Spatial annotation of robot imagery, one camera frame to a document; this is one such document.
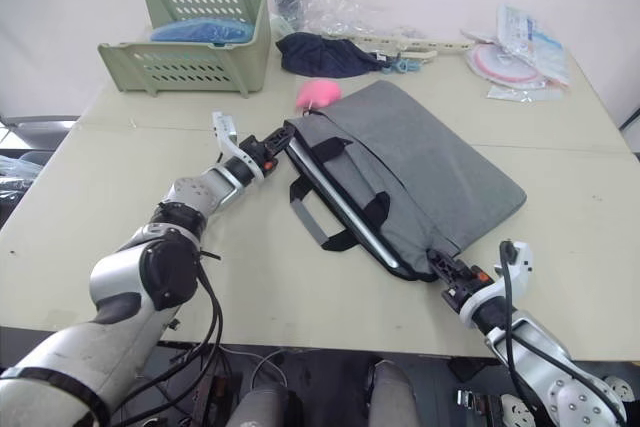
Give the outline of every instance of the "clear plastic wrap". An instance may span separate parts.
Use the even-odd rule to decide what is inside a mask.
[[[271,24],[271,33],[274,35],[276,41],[295,32],[291,25],[280,15],[270,14],[269,23]]]
[[[538,102],[542,100],[562,100],[564,90],[560,87],[547,87],[536,90],[519,90],[501,85],[492,85],[487,94],[489,99],[511,100],[513,102]]]
[[[0,155],[0,207],[15,207],[41,170],[41,165]]]
[[[0,155],[0,176],[34,180],[41,170],[41,165]]]
[[[545,77],[569,85],[564,47],[526,12],[506,5],[498,9],[498,41]]]
[[[480,77],[512,89],[544,89],[548,84],[533,67],[495,44],[475,46],[467,52],[466,59]]]
[[[396,24],[383,10],[356,0],[278,0],[277,5],[282,21],[293,31],[356,36],[351,40],[365,52],[396,55],[407,49],[411,39],[427,37],[413,27]]]
[[[330,35],[379,34],[366,20],[378,12],[355,0],[278,0],[278,12],[295,31]]]

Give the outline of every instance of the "gray floor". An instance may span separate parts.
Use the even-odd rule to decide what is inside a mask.
[[[24,354],[46,337],[44,332],[21,329],[0,329],[0,365],[15,364]],[[229,346],[236,350],[260,355],[273,352],[278,347]],[[172,357],[181,350],[157,347],[151,356],[145,374],[149,377],[164,371]],[[487,367],[467,383],[460,383],[447,367],[447,359],[420,355],[373,353],[339,350],[290,349],[274,357],[273,361],[286,373],[289,388],[296,392],[304,404],[306,427],[361,427],[366,426],[364,415],[363,385],[366,368],[376,357],[391,359],[400,365],[411,379],[418,401],[419,411],[426,427],[458,427],[483,425],[469,417],[466,411],[454,404],[458,388],[490,394],[513,393],[508,375],[502,367]],[[246,356],[229,355],[236,383],[241,384],[240,397],[248,390],[249,378],[256,360]],[[640,367],[630,363],[580,362],[579,365],[598,375],[617,375],[627,380],[640,393]],[[190,382],[199,365],[187,369],[165,385],[175,396]],[[258,377],[258,382],[278,379],[268,366]],[[117,412],[114,421],[133,415],[164,402],[160,393],[152,390],[127,405],[126,412]],[[193,406],[193,396],[180,405],[187,411]],[[169,410],[160,416],[168,419],[169,426],[180,425],[184,415]]]

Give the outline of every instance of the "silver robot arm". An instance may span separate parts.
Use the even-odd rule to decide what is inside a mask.
[[[197,289],[207,219],[277,164],[288,142],[279,129],[236,146],[231,118],[214,114],[229,159],[176,180],[150,222],[90,278],[96,317],[59,331],[0,376],[0,425],[107,426],[180,306]]]
[[[548,415],[546,425],[550,421],[560,427],[614,427],[626,422],[624,404],[611,388],[577,367],[560,341],[528,313],[507,302],[507,289],[514,298],[524,293],[533,273],[533,255],[524,242],[503,244],[501,251],[505,247],[508,258],[496,265],[502,274],[496,282],[478,266],[468,267],[441,252],[429,251],[434,271],[448,285],[442,293],[444,300],[466,326],[485,335],[487,347],[507,368],[506,319],[511,311],[513,370],[542,402]]]

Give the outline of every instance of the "black cable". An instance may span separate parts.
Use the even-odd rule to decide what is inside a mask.
[[[511,382],[518,393],[520,399],[527,407],[527,410],[531,412],[536,422],[539,422],[539,425],[545,425],[545,420],[538,413],[537,409],[533,408],[533,404],[529,400],[529,397],[526,395],[524,389],[522,388],[522,384],[520,381],[520,377],[518,377],[518,373],[516,372],[516,366],[513,361],[513,288],[511,286],[511,273],[509,272],[509,263],[508,257],[509,253],[507,249],[513,244],[504,240],[500,242],[500,266],[502,267],[502,276],[504,278],[504,288],[505,288],[505,299],[507,303],[507,309],[505,314],[505,342],[507,347],[507,368],[509,370],[509,376],[511,377]]]
[[[168,401],[168,402],[172,402],[173,401],[173,399],[169,395],[169,392],[167,392],[167,390],[164,387],[162,387],[160,384],[156,384],[156,385],[154,385],[154,387],[158,390],[158,392],[160,392],[160,394],[162,394],[162,396],[165,398],[166,401]],[[176,405],[173,406],[173,408],[176,409],[178,412],[180,412],[182,415],[188,417],[189,420],[191,420],[191,422],[194,425],[196,425],[196,426],[201,425],[200,422],[198,422],[193,417],[191,417],[191,414],[189,412],[187,412],[186,410],[184,410],[179,405],[176,404]]]
[[[222,350],[218,351],[218,355],[222,359],[222,366],[225,372],[228,372],[229,378],[231,378],[231,367],[229,366],[229,360]],[[209,391],[207,392],[207,399],[205,401],[205,409],[204,409],[204,418],[202,419],[203,424],[209,425],[209,413],[211,411],[211,404],[213,402],[213,389],[215,388],[215,383],[211,382],[209,386]]]
[[[207,252],[206,250],[201,250],[200,255],[204,255],[205,257],[210,257],[216,260],[222,260],[222,257],[220,257],[218,254],[212,254],[211,252]]]
[[[220,352],[218,352],[218,354],[220,355],[220,357],[222,357],[222,366],[224,368],[224,372],[229,378],[231,378],[231,376],[233,375],[233,370],[231,369],[231,362],[229,362],[227,354],[225,354],[222,349],[220,349]]]
[[[206,274],[204,274],[204,270],[202,270],[202,275],[200,273],[200,269],[202,266],[199,267],[199,272],[198,272],[198,278],[200,280],[200,283],[202,284],[202,278],[207,279]],[[203,353],[209,344],[209,340],[211,339],[211,336],[213,335],[213,331],[216,328],[216,305],[214,303],[214,299],[215,299],[215,294],[209,293],[207,291],[207,294],[209,294],[209,298],[211,299],[211,308],[213,310],[212,316],[211,316],[211,323],[209,324],[209,330],[207,331],[207,334],[205,335],[204,339],[202,340],[202,342],[200,344],[198,344],[197,347],[195,347],[194,349],[190,350],[189,352],[187,352],[186,354],[184,354],[185,359],[183,361],[181,361],[181,363],[179,363],[178,365],[174,365],[173,367],[167,369],[164,373],[158,375],[157,377],[153,378],[152,380],[150,380],[149,382],[147,382],[146,384],[141,385],[140,387],[135,388],[134,390],[132,390],[131,392],[129,392],[127,394],[127,396],[124,398],[124,400],[120,403],[120,406],[123,406],[124,404],[126,404],[127,402],[129,402],[131,399],[133,399],[134,397],[140,395],[140,393],[144,392],[145,390],[148,390],[154,386],[156,386],[157,384],[159,384],[160,382],[164,382],[165,380],[169,379],[170,377],[173,377],[174,375],[176,375],[178,372],[180,372],[181,370],[183,370],[184,368],[186,368],[189,364],[191,364],[191,362],[193,362],[195,359],[197,359],[201,353]]]
[[[620,132],[622,132],[624,129],[626,129],[627,127],[629,127],[631,124],[633,124],[633,122],[640,117],[640,107],[638,107],[636,109],[636,111],[631,114],[629,116],[629,118],[627,120],[625,120],[622,125],[620,126]]]
[[[604,392],[602,392],[595,385],[593,385],[589,379],[587,379],[585,376],[583,376],[579,372],[576,372],[575,370],[573,370],[568,365],[563,364],[558,359],[556,359],[556,358],[550,356],[549,354],[547,354],[546,352],[540,350],[535,345],[530,344],[529,342],[527,342],[526,340],[524,340],[522,337],[518,336],[517,334],[513,334],[513,338],[514,338],[514,340],[516,342],[521,344],[527,350],[533,352],[534,354],[536,354],[541,359],[546,360],[547,362],[549,362],[554,367],[562,370],[567,375],[570,375],[572,378],[574,378],[578,382],[582,383],[587,389],[589,389],[591,392],[596,394],[596,396],[600,400],[602,400],[602,402],[604,402],[604,404],[609,408],[609,410],[611,410],[611,412],[613,413],[614,417],[616,418],[616,420],[618,421],[618,423],[620,424],[621,427],[626,427],[627,426],[627,422],[624,420],[624,417],[622,417],[622,414],[616,408],[616,406],[613,404],[611,399],[609,399],[609,397],[607,397]]]
[[[173,365],[175,362],[177,362],[179,359],[186,357],[191,351],[193,351],[193,349],[195,348],[195,346],[190,346],[190,347],[175,347],[176,350],[182,350],[182,352],[180,352],[179,354],[174,355],[173,357],[171,357],[169,359],[169,364]]]
[[[207,361],[204,364],[204,368],[200,371],[196,379],[180,395],[175,397],[171,402],[167,402],[166,404],[162,404],[162,405],[159,405],[158,407],[154,407],[153,409],[149,409],[139,414],[136,414],[133,417],[128,418],[124,422],[115,424],[113,427],[127,427],[128,425],[135,424],[140,420],[144,420],[147,417],[157,414],[158,412],[162,412],[163,410],[167,410],[173,407],[174,405],[176,405],[178,402],[184,399],[187,395],[189,395],[189,393],[193,389],[195,389],[198,386],[198,384],[206,374],[209,366],[213,362],[213,359],[216,357],[216,353],[218,352],[218,346],[220,345],[220,340],[222,338],[222,324],[223,324],[222,310],[220,308],[220,303],[218,302],[218,299],[215,293],[213,292],[213,288],[209,283],[209,279],[207,278],[207,275],[204,272],[204,268],[200,263],[198,263],[198,279],[200,280],[200,283],[202,284],[202,287],[205,289],[207,294],[209,294],[209,297],[211,298],[211,302],[214,304],[214,309],[216,312],[215,317],[218,324],[218,332],[216,333],[216,340],[213,345],[213,348],[211,349],[211,352],[209,353],[209,356],[207,357]]]

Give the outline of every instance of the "green plastic basket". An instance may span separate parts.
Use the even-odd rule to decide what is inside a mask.
[[[246,44],[132,42],[101,44],[98,52],[120,91],[236,91],[243,97],[262,89],[271,44],[267,0],[145,0],[151,25],[194,17],[234,18],[251,22]]]

